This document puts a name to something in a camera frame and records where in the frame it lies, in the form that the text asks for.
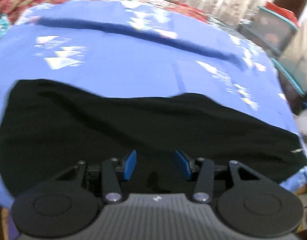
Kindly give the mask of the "red item on box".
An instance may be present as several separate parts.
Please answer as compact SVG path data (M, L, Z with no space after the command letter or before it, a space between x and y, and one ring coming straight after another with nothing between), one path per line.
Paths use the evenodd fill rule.
M281 16L283 16L284 18L290 20L294 25L296 25L296 27L299 27L298 25L298 19L296 18L295 14L287 9L281 8L271 2L266 2L265 4L266 9L269 9Z

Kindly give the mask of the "blue patterned bedsheet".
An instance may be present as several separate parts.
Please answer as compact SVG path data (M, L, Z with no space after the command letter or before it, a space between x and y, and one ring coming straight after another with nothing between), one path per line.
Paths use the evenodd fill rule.
M298 136L264 52L209 24L149 5L69 1L35 7L26 22L13 25L0 40L0 122L7 91L19 80L40 79L103 98L201 94ZM181 191L130 190L138 154L126 190L192 190L175 167L174 155L169 164ZM9 208L16 197L0 175L0 205Z

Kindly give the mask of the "teal rimmed storage box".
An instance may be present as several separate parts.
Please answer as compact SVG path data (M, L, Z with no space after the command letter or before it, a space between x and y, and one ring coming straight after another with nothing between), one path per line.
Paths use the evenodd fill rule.
M297 30L289 19L265 7L259 7L251 23L239 28L241 35L273 57L280 57Z

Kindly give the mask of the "black pants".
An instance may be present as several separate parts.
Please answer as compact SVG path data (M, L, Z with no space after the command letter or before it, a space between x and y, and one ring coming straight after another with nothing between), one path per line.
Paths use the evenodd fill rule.
M307 164L298 136L201 94L103 98L51 80L19 80L0 122L0 175L13 196L74 165L136 150L132 191L181 191L175 150L218 165L237 160L281 183Z

